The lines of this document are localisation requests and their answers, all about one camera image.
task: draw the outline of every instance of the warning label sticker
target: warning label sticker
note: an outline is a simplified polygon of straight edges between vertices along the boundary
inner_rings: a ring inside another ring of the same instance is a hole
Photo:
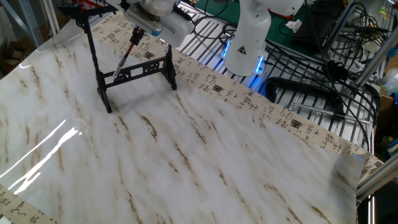
[[[246,54],[246,50],[244,49],[244,46],[238,49],[238,52],[241,52],[242,54]]]

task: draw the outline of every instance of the metal frame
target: metal frame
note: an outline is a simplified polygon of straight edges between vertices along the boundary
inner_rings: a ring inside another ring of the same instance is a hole
[[[354,3],[357,3],[358,1],[359,0],[351,0],[348,3],[346,9],[341,14],[336,25],[334,26],[333,30],[331,31],[330,35],[328,36],[328,38],[325,41],[325,43],[328,43],[328,44],[323,46],[323,54],[324,55],[328,55],[328,51],[330,50],[333,43],[336,42],[337,37],[339,36],[341,30],[344,28],[343,24],[346,24],[346,22],[348,21],[349,17],[352,15],[352,13],[355,9],[355,7],[352,7],[352,6],[354,5]]]
[[[18,23],[18,25],[26,33],[28,38],[34,43],[36,47],[39,47],[44,43],[43,36],[40,32],[39,25],[37,24],[36,17],[33,14],[29,0],[18,0],[18,3],[21,6],[28,26],[26,26],[22,19],[20,19],[18,14],[10,6],[7,0],[0,0],[0,2],[4,6],[6,11],[11,15],[11,18]]]
[[[57,15],[55,14],[54,6],[51,0],[40,0],[42,10],[47,21],[47,26],[49,27],[50,37],[55,36],[60,32],[60,27],[58,25]]]
[[[383,20],[378,24],[380,28],[387,29],[389,31],[392,31],[392,26],[394,23],[394,20],[396,20],[397,17],[397,12],[396,10],[392,7],[392,4],[386,1],[384,8],[386,8],[387,14],[386,17],[387,19]],[[343,62],[346,64],[346,68],[348,68],[348,65],[351,64],[352,59],[351,55],[349,52],[350,50],[356,51],[357,47],[353,42],[348,42],[346,39],[343,39],[341,37],[338,37],[338,35],[335,35],[337,38],[336,40],[332,43],[332,46],[329,47],[327,50],[329,51],[329,56],[332,60],[334,61],[339,61]],[[354,61],[354,64],[351,68],[349,68],[350,72],[352,73],[360,73],[363,71],[363,68],[359,67],[357,63],[360,63],[363,60],[371,60],[375,55],[375,52],[368,52],[367,50],[364,50],[363,56],[361,58],[357,57]],[[384,67],[386,66],[386,61],[382,60],[380,67],[376,67],[376,72],[374,75],[372,75],[369,79],[369,82],[377,83],[378,85],[380,84],[381,78],[382,78],[382,73],[384,71]]]
[[[386,60],[387,52],[391,47],[398,43],[398,26],[392,31],[385,43],[380,47],[372,60],[366,65],[360,76],[354,82],[354,86],[361,88],[370,79],[373,73],[380,67],[381,63]]]

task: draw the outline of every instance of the black wire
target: black wire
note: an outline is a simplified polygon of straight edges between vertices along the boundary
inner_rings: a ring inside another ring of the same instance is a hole
[[[307,0],[304,0],[304,3],[305,3],[305,5],[308,7]],[[323,60],[323,63],[326,64],[326,60],[325,60],[325,57],[323,56],[323,52],[322,52],[321,45],[319,44],[319,41],[318,41],[318,39],[317,39],[317,31],[315,30],[315,26],[314,26],[314,23],[313,23],[313,20],[312,20],[311,12],[308,13],[308,16],[309,16],[310,21],[311,21],[311,24],[312,24],[312,30],[313,30],[313,34],[314,34],[314,36],[315,36],[315,42],[317,43],[317,47],[318,47],[319,53],[320,53],[320,55],[321,55],[321,58],[322,58],[322,60]],[[330,73],[329,73],[329,69],[328,69],[327,66],[325,66],[325,68],[326,68],[325,70],[326,70],[327,78],[329,79],[329,82],[331,82],[331,76],[330,76]],[[360,125],[360,127],[361,127],[361,129],[362,129],[362,131],[363,131],[363,133],[364,133],[364,137],[365,137],[365,139],[366,139],[367,147],[369,147],[369,146],[370,146],[370,144],[369,144],[369,138],[368,138],[368,134],[366,133],[366,130],[365,130],[364,126],[363,126],[362,123],[359,121],[358,117],[354,114],[354,112],[353,112],[353,111],[349,108],[349,106],[344,102],[343,98],[341,97],[341,94],[338,92],[338,90],[337,90],[337,88],[336,88],[336,86],[335,86],[334,83],[332,83],[332,87],[333,87],[332,90],[334,90],[335,93],[338,95],[339,100],[346,106],[347,110],[353,115],[353,117],[355,118],[355,120],[356,120],[356,121],[358,122],[358,124]]]
[[[277,58],[277,57],[272,53],[272,51],[269,51],[269,54],[270,54],[270,56],[272,56],[278,63],[282,64],[285,68],[288,68],[288,69],[290,70],[290,68],[289,68],[284,62],[282,62],[279,58]],[[279,70],[281,70],[281,71],[284,71],[284,70],[285,70],[284,68],[279,68],[277,65],[273,65],[273,66],[277,67],[277,68],[278,68]],[[329,82],[328,80],[320,80],[320,79],[316,79],[316,78],[310,78],[310,77],[306,76],[305,74],[300,73],[300,72],[298,72],[298,71],[293,71],[293,73],[286,72],[286,71],[284,71],[284,72],[285,72],[285,73],[288,73],[288,74],[290,74],[291,76],[294,76],[294,77],[299,77],[299,78],[304,78],[304,79],[307,79],[307,80],[311,80],[312,82],[314,82],[314,83],[320,85],[321,88],[324,88],[324,89],[326,89],[326,90],[330,90],[330,87],[324,84],[325,82],[331,83],[331,82]],[[354,98],[350,97],[349,95],[342,95],[342,96],[344,96],[344,97],[346,97],[346,98],[352,100],[353,102],[357,103],[358,106],[364,108],[364,110],[366,110],[366,111],[369,113],[369,115],[372,117],[373,126],[374,126],[374,125],[376,124],[376,120],[377,120],[377,111],[378,111],[378,109],[377,109],[377,108],[374,108],[374,107],[373,107],[373,104],[365,97],[365,95],[362,94],[362,93],[360,93],[360,92],[359,92],[357,89],[355,89],[354,87],[349,86],[349,85],[347,85],[347,84],[344,83],[344,82],[341,82],[340,84],[342,84],[342,85],[344,85],[344,86],[347,86],[349,89],[355,91],[355,92],[357,93],[357,95],[361,96],[361,97],[370,105],[372,111],[371,111],[370,109],[366,108],[364,105],[362,105],[360,102],[358,102],[358,101],[355,100]]]

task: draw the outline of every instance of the table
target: table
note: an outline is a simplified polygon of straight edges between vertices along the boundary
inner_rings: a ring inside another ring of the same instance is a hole
[[[123,53],[95,44],[100,68],[113,70]],[[366,156],[304,142],[181,79],[172,91],[161,75],[108,90],[107,114],[90,57],[71,21],[0,82],[0,183],[39,214],[60,223],[354,223]],[[5,216],[31,214],[1,197]]]

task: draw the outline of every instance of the brown veins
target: brown veins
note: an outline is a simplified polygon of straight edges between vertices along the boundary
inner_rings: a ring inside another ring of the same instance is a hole
[[[323,219],[326,220],[329,224],[331,224],[331,222],[326,218],[326,216],[324,216],[324,214],[323,214],[317,207],[311,206],[311,208],[312,208],[312,210],[314,210],[315,212],[317,212],[321,218],[323,218]]]
[[[148,118],[141,116],[141,119],[143,119],[145,121],[145,123],[152,128],[152,131],[150,132],[150,134],[152,135],[152,137],[154,137],[155,141],[157,141],[156,140],[157,132],[156,132],[155,128],[153,127],[153,125],[148,120]]]
[[[201,134],[199,133],[199,130],[198,130],[193,124],[191,124],[191,126],[195,129],[195,132],[197,133],[197,135],[199,136],[199,138],[201,139],[201,141],[203,141],[203,143],[206,144],[206,138],[205,138],[203,135],[201,135]]]
[[[29,128],[26,126],[25,130],[26,130],[26,136],[27,136],[26,144],[29,144]]]
[[[289,211],[290,211],[290,213],[293,215],[293,218],[295,219],[295,220],[297,220],[300,224],[303,224],[302,222],[301,222],[301,220],[296,216],[296,214],[288,207],[287,209],[289,209]]]
[[[179,173],[179,171],[174,167],[174,165],[173,165],[171,162],[169,162],[169,166],[170,166],[171,168],[173,168],[175,172],[178,172],[178,173]]]

